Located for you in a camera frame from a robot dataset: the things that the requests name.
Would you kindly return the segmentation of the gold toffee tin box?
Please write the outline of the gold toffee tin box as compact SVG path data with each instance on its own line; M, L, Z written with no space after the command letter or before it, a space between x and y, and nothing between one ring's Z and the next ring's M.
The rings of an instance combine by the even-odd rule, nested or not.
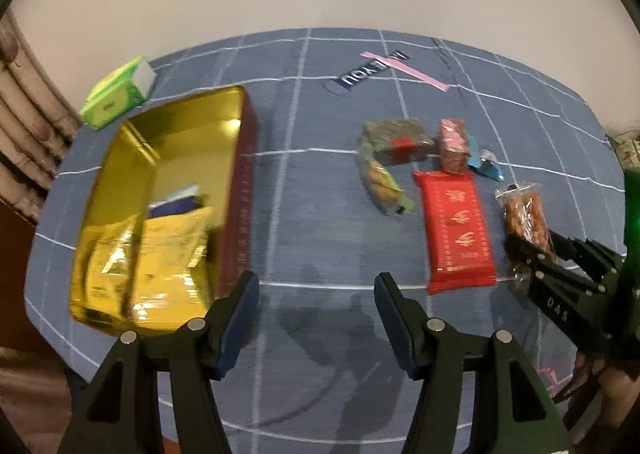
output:
M228 296L250 262L258 121L242 86L124 122L79 232L70 315L116 335L173 331Z

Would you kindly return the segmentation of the small blue packet in tin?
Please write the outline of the small blue packet in tin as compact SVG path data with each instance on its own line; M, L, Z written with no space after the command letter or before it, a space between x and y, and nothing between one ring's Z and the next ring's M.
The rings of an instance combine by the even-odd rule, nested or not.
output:
M185 214L203 208L204 205L205 201L200 192L200 185L192 183L150 203L148 217L155 219Z

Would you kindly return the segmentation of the clear bag fried dough twists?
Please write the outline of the clear bag fried dough twists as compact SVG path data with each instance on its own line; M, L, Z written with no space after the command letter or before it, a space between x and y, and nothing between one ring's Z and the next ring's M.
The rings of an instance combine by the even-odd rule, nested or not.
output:
M515 279L528 281L530 267L527 258L519 259L521 244L527 243L545 257L555 259L554 248L538 183L512 183L498 188L495 199L503 210L506 239L504 249Z

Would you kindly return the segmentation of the dark seaweed snack bar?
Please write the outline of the dark seaweed snack bar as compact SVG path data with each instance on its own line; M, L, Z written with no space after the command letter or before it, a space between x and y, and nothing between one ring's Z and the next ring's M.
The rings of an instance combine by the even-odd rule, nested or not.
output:
M424 160L436 148L435 141L427 134L418 118L364 122L362 138L372 157L383 166Z

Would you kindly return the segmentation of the beige patterned curtain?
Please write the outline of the beige patterned curtain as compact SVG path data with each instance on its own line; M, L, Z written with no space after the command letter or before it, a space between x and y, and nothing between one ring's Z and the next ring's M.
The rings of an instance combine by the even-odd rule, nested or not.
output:
M10 12L1 16L0 91L1 202L35 223L81 121Z

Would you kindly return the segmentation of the pink red candy bar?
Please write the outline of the pink red candy bar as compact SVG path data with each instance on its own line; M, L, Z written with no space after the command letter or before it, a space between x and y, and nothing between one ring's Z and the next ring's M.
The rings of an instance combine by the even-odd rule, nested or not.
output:
M450 174L467 174L471 157L468 132L462 119L440 120L438 149L442 171Z

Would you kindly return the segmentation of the yellow snack packet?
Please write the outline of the yellow snack packet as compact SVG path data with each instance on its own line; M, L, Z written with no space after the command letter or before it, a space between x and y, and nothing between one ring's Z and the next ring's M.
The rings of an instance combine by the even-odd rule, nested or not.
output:
M134 231L137 214L104 225L88 226L88 244L84 292L86 307L109 318L122 318L132 261L134 261Z
M134 326L171 331L213 303L207 249L212 208L146 220L130 296Z

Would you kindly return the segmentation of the blue checked tablecloth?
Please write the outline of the blue checked tablecloth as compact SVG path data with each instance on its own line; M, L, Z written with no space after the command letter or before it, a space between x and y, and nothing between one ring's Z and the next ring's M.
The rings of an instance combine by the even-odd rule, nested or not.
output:
M498 266L495 286L428 296L422 213L382 214L360 181L364 122L460 118L508 182L535 182L555 232L623 249L620 164L585 101L520 62L460 43L356 29L239 36L157 58L151 107L241 85L259 121L250 266L258 335L214 387L237 453L396 453L420 387L398 367L373 300L388 272L463 333L513 333L549 388L573 344L515 295L496 183L476 181Z

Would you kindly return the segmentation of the red snack packet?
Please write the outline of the red snack packet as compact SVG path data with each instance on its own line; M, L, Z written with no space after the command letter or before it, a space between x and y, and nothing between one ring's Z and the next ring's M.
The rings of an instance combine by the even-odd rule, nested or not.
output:
M431 276L431 295L497 284L480 196L471 174L413 174L420 189Z

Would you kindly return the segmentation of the blue wrapped candy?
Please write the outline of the blue wrapped candy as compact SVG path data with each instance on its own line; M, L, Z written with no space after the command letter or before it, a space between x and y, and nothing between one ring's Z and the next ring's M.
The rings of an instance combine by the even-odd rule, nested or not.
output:
M489 149L480 147L474 136L469 135L468 140L470 148L468 166L475 172L483 175L483 177L489 177L493 181L502 182L504 176L498 165L496 155Z

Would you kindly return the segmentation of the cluttered items at table side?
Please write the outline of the cluttered items at table side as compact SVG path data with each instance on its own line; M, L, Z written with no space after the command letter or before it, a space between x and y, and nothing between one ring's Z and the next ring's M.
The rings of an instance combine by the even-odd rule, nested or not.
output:
M638 129L631 129L620 134L608 134L606 138L624 170L640 168L640 135Z

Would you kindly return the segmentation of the green wrapped biscuit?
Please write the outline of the green wrapped biscuit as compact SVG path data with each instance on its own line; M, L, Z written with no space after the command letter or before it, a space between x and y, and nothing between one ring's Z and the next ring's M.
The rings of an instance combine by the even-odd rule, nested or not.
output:
M357 165L362 184L379 211L399 215L413 211L413 201L397 184L393 175L375 159L371 144L363 139L358 144Z

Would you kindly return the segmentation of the green tissue pack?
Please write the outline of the green tissue pack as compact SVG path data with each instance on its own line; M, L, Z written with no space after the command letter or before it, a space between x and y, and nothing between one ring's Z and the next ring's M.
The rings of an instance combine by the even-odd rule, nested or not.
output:
M143 56L126 62L98 82L79 111L81 120L99 130L142 105L150 96L157 74Z

